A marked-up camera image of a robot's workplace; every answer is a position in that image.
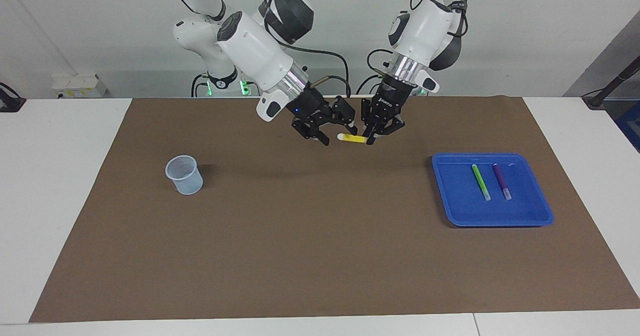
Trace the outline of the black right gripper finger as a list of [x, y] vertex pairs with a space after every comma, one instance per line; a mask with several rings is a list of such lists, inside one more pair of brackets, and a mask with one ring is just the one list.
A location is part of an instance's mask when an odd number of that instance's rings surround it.
[[340, 95], [334, 98], [334, 124], [344, 126], [346, 129], [357, 129], [355, 126], [355, 110]]
[[318, 125], [312, 124], [308, 126], [302, 120], [293, 120], [292, 127], [305, 139], [314, 139], [322, 143], [324, 146], [329, 146], [330, 139], [324, 134], [318, 127]]

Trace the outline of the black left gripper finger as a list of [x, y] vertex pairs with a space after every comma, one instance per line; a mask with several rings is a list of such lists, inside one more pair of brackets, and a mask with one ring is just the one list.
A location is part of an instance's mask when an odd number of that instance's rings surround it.
[[366, 145], [373, 145], [375, 142], [374, 130], [375, 130], [375, 121], [372, 117], [372, 106], [371, 100], [362, 99], [361, 100], [361, 120], [363, 122], [364, 130], [362, 136], [365, 138]]
[[382, 118], [377, 123], [377, 136], [385, 136], [395, 133], [406, 125], [406, 122], [401, 117]]

